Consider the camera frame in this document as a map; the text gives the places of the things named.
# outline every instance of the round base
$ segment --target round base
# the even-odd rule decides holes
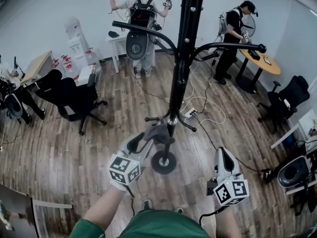
[[[168,153],[167,161],[163,164],[164,151],[158,151],[154,154],[151,164],[152,168],[161,175],[171,173],[176,167],[176,157],[171,152]]]
[[[236,82],[238,86],[247,93],[255,94],[258,91],[255,85],[251,85],[252,80],[246,76],[242,75],[239,79],[236,78]]]

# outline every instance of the power strip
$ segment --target power strip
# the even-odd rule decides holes
[[[193,116],[192,112],[197,112],[197,110],[196,110],[196,109],[191,109],[190,111],[188,111],[188,112],[184,115],[184,117],[186,117],[186,118],[191,118],[191,117]]]

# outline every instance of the black pants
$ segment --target black pants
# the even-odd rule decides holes
[[[216,68],[217,79],[223,79],[223,76],[227,73],[230,66],[232,66],[232,64],[234,63],[237,52],[238,50],[224,50],[223,51]]]
[[[18,89],[16,89],[13,92],[16,97],[18,98],[18,100],[20,102],[23,102],[24,104],[28,105],[30,108],[33,109],[33,111],[43,120],[44,119],[44,112],[42,110],[40,110],[40,108],[38,107],[38,105],[35,103],[35,101],[33,100],[31,94],[24,89],[22,86],[20,86]],[[26,121],[29,122],[29,117],[28,114],[26,113],[26,111],[24,110],[23,106],[22,106],[22,110],[23,110],[23,114],[22,114],[22,118]]]

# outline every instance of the wooden floor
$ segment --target wooden floor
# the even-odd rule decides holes
[[[157,54],[157,67],[150,78],[142,76],[140,83],[150,93],[169,101],[173,57]],[[210,63],[199,63],[192,76],[194,96],[204,96]],[[27,193],[37,200],[73,204],[74,211],[38,208],[39,218],[46,221],[41,232],[47,237],[67,237],[75,222],[85,214],[109,185],[107,164],[121,143],[131,134],[144,131],[148,125],[145,117],[162,116],[167,112],[167,104],[145,94],[131,74],[128,59],[121,59],[120,73],[114,73],[112,61],[107,61],[98,82],[98,95],[109,103],[100,106],[95,114],[107,120],[102,126],[92,119],[85,125],[85,136],[79,136],[79,122],[70,123],[61,118],[52,104],[35,98],[40,108],[47,110],[44,121],[33,111],[33,124],[22,124],[22,134],[12,144],[3,145],[0,153],[0,182],[10,188]],[[230,69],[237,74],[236,64]],[[259,101],[267,102],[265,93],[250,95],[237,87],[234,80],[220,86],[212,78],[208,99],[218,104],[226,114],[223,125],[210,121],[203,123],[216,147],[225,146],[236,157],[256,169],[273,168],[286,156],[280,145],[274,150],[274,143],[287,129],[280,129],[272,135],[271,123],[260,124],[260,113],[256,107]],[[187,87],[190,96],[192,88]],[[188,109],[203,108],[204,101],[194,99]],[[223,115],[215,105],[207,103],[205,118],[222,121]],[[1,139],[11,141],[20,132],[17,121],[9,120],[2,112],[0,118]],[[176,170],[161,176],[151,169],[150,159],[145,165],[145,173],[132,186],[136,195],[136,211],[142,201],[150,198],[157,209],[173,209],[181,206],[185,214],[198,221],[201,214],[213,211],[213,198],[206,197],[206,182],[213,176],[214,150],[205,134],[198,128],[196,133],[178,124],[175,131],[176,143],[172,152],[177,158]],[[290,209],[292,199],[286,196],[277,181],[263,185],[258,173],[240,167],[249,182],[250,199],[234,206],[236,219],[244,237],[276,238],[289,237],[311,227],[317,220],[316,213],[308,213],[307,206],[301,216],[296,217]],[[109,229],[107,238],[120,235],[132,217],[130,197],[126,196]],[[205,230],[215,232],[214,217],[204,218]]]

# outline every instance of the sleeve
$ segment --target sleeve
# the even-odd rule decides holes
[[[165,9],[165,7],[163,6],[163,3],[160,2],[159,0],[153,1],[153,8],[154,8],[155,13],[164,11],[164,9]]]
[[[105,238],[104,231],[88,220],[79,220],[69,238]]]
[[[234,28],[238,28],[240,25],[240,16],[237,12],[231,11],[227,14],[227,23]]]
[[[119,9],[129,9],[133,6],[136,0],[115,0],[115,5]]]

